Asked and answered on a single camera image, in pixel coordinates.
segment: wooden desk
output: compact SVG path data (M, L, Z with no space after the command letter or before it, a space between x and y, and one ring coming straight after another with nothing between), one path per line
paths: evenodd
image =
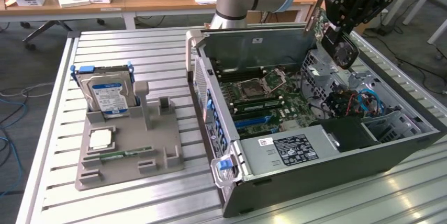
M315 0L293 0L291 10L300 11L299 20L304 21ZM0 22L44 21L122 17L126 29L134 29L133 18L152 15L212 14L216 5L198 5L194 0L112 0L110 4L60 8L57 0L46 0L41 7L4 7L0 2Z

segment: gray floor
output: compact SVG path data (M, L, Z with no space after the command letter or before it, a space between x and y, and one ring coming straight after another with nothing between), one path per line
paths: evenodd
M190 15L190 16L169 16L165 17L160 27L180 27L196 26L204 22L210 21L212 15ZM444 76L444 67L447 60L436 60L436 50L429 46L425 41L431 34L435 32L444 19L447 18L447 11L433 4L427 3L416 15L408 26L399 26L404 31L403 35L392 33L385 36L383 40L387 42L389 48L397 53L397 57L412 62L413 64L425 68L433 68L437 73ZM149 20L141 20L149 25L156 25L161 17L153 17ZM93 30L116 30L124 29L124 22L118 18L105 19L105 26L96 24L93 19L82 21L69 21L66 24L73 30L93 31ZM32 28L36 28L41 23L30 23ZM29 29L22 29L18 23L10 23L6 31L0 33L0 89L9 87L26 87L38 83L52 82L56 77L56 70L62 53L65 43L65 31L58 27L53 27L41 36L38 36L33 43L37 46L34 52L28 52L20 43L20 40L30 32ZM392 59L392 54L387 51L384 45L377 39L368 39L369 43L379 49L379 51ZM447 33L439 38L439 49L447 54ZM420 83L420 72L407 64L400 68L408 75ZM443 81L440 78L427 75L427 86L441 91L444 89ZM49 87L36 90L36 93L44 93ZM447 97L433 94L444 105L447 105ZM17 97L12 101L20 101L22 98ZM14 141L20 159L24 167L24 177L20 185L14 191L24 190L26 181L26 174L30 169L34 149L40 136L40 129L45 117L49 96L40 98L30 98L28 100L28 113L25 117L10 127L6 128L10 139ZM0 118L4 118L16 105L0 103ZM4 152L0 154L0 160L4 158ZM6 164L0 168L0 192L6 190L17 179L17 164L13 157L9 158ZM6 195L0 198L0 223L13 223L20 207L21 194Z

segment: power supply label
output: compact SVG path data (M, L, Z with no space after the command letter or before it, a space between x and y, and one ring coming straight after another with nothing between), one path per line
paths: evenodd
M296 165L319 158L304 134L276 139L273 143L285 166Z
M120 114L128 109L125 97L120 94L120 83L96 84L92 86L100 110L105 114Z

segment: gray holder tray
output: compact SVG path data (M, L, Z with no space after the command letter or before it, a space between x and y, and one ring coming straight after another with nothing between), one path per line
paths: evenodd
M86 112L74 188L78 191L180 171L184 168L173 102L169 97L146 103L146 82L134 82L140 106L128 116L104 119L100 111ZM109 129L106 148L90 150L90 134Z

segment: slotted metal table surface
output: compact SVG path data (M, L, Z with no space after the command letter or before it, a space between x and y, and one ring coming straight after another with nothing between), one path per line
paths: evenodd
M198 28L82 32L68 38L17 223L447 223L445 138L383 174L247 215L221 217L185 77L185 32ZM443 105L356 34L353 38L447 124ZM136 80L148 81L146 98L168 95L174 100L185 168L78 192L73 180L86 105L68 68L128 61ZM364 68L359 60L352 68Z

